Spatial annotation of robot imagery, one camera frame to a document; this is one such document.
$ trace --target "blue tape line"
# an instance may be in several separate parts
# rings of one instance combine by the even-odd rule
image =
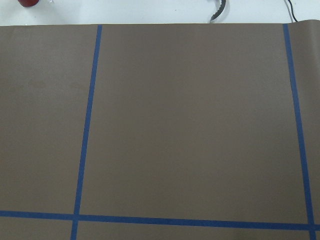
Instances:
[[[293,58],[293,54],[292,54],[288,24],[283,25],[283,33],[284,33],[286,55],[287,55],[287,61],[288,61],[288,67],[289,67],[289,75],[290,75],[290,84],[291,84],[291,91],[292,91],[292,97],[293,97],[296,130],[297,130],[297,135],[298,135],[306,213],[307,213],[308,223],[313,225],[315,223],[315,220],[314,220],[314,211],[313,211],[312,199],[311,199],[311,188],[310,188],[310,180],[309,180],[309,172],[308,172],[308,161],[307,161],[305,138],[304,138],[302,117],[301,117],[300,104],[299,104],[298,88],[297,88],[297,82],[296,82],[294,58]],[[310,233],[310,239],[315,240],[316,238],[314,238],[314,236],[315,236],[315,234]]]
[[[81,147],[81,155],[80,155],[80,164],[79,164],[79,172],[78,172],[78,182],[77,182],[77,186],[76,186],[76,194],[75,194],[75,201],[74,201],[74,210],[73,210],[74,219],[73,219],[73,223],[72,223],[71,238],[70,238],[71,240],[77,239],[77,231],[78,231],[78,218],[77,218],[77,216],[80,213],[81,196],[82,196],[82,189],[83,189],[83,184],[84,184],[88,137],[89,137],[89,129],[90,129],[91,112],[92,112],[92,106],[93,106],[93,101],[94,101],[94,92],[95,92],[98,60],[99,60],[101,34],[102,34],[102,25],[98,25],[97,31],[96,31],[96,40],[95,40],[95,47],[94,47],[88,103],[86,106],[83,139],[82,139],[82,147]]]
[[[28,211],[0,211],[0,217],[24,218],[24,219],[51,219],[73,220],[73,214],[28,212]]]
[[[68,220],[100,223],[143,224],[143,225],[168,225],[191,226],[212,228],[236,228],[236,229],[267,229],[267,230],[293,230],[293,231],[320,231],[320,225],[302,223],[272,223],[272,222],[247,222],[247,221],[217,221],[175,218],[151,218],[131,216],[102,216],[102,215],[78,215],[63,213],[43,213],[24,211],[0,211],[0,217]]]
[[[80,215],[79,220],[88,221],[88,222],[105,222],[105,223],[152,224],[152,225],[216,227],[216,228],[237,228],[237,229],[269,229],[269,230],[298,230],[298,231],[308,231],[310,229],[314,229],[314,227],[309,224],[299,224],[299,223],[217,221],[217,220],[149,218],[149,217],[128,217],[128,216]]]

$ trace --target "red cup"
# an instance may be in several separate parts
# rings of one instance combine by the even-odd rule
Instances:
[[[39,2],[39,0],[18,0],[18,1],[24,7],[32,7]]]

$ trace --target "grid of tape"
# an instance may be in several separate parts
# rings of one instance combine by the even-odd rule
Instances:
[[[97,26],[96,42],[92,63],[91,80],[89,86],[89,95],[86,107],[86,116],[84,123],[78,180],[76,196],[74,202],[73,214],[45,213],[45,212],[24,212],[24,211],[4,211],[0,210],[0,217],[14,217],[27,219],[47,219],[47,220],[65,220],[72,221],[71,240],[77,239],[78,222],[105,222],[105,223],[129,223],[129,224],[151,224],[151,225],[173,225],[173,226],[196,226],[196,227],[220,227],[220,228],[241,228],[241,229],[267,229],[267,230],[295,230],[309,231],[310,240],[316,240],[316,231],[320,231],[320,224],[315,224],[310,180],[308,172],[308,163],[303,134],[302,117],[300,113],[300,104],[298,89],[296,84],[294,61],[291,49],[290,34],[288,25],[283,25],[285,47],[290,75],[290,84],[294,104],[295,121],[297,128],[297,137],[300,151],[300,160],[302,166],[303,187],[305,196],[305,205],[308,224],[299,223],[272,223],[272,222],[247,222],[247,221],[219,221],[219,220],[195,220],[195,219],[174,219],[174,218],[149,218],[149,217],[126,217],[126,216],[104,216],[104,215],[84,215],[80,214],[81,197],[83,190],[83,179],[85,174],[87,145],[90,130],[90,120],[94,99],[96,74],[99,60],[100,42],[103,26]]]

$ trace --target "black cable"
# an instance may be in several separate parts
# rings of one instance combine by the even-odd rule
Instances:
[[[212,15],[210,22],[215,20],[217,17],[219,17],[220,14],[224,11],[225,7],[226,7],[226,0],[221,0],[221,5],[218,11],[216,11],[216,13]]]
[[[288,0],[288,2],[289,2],[289,4],[290,4],[290,6],[291,6],[291,15],[292,15],[292,17],[293,17],[294,21],[299,22],[299,21],[296,19],[296,17],[295,17],[295,14],[294,14],[294,7],[292,6],[292,2],[291,2],[291,0]]]

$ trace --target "white surface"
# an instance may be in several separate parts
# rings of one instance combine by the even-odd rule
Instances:
[[[218,0],[0,0],[0,26],[208,23]],[[320,20],[320,0],[292,0],[299,21]],[[216,23],[290,23],[285,0],[227,0]]]

